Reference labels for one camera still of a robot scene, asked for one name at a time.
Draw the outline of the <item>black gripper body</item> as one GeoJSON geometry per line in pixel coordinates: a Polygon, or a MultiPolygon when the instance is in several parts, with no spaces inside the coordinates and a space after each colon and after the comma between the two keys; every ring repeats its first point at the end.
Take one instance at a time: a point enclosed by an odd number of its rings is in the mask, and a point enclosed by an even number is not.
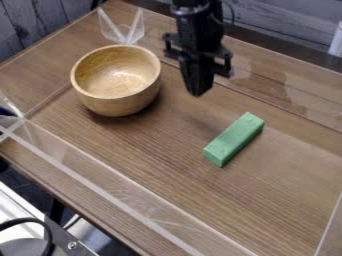
{"type": "Polygon", "coordinates": [[[232,52],[221,45],[224,34],[221,0],[172,0],[175,33],[165,33],[164,54],[179,61],[185,78],[197,65],[211,74],[231,77],[232,52]]]}

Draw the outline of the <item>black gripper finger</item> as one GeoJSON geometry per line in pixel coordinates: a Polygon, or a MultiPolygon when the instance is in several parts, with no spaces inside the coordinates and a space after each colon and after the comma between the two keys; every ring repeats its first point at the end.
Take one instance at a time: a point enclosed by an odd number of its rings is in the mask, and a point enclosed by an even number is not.
{"type": "Polygon", "coordinates": [[[179,57],[180,72],[188,93],[192,96],[201,96],[211,88],[213,83],[213,59],[189,56],[179,57]]]}

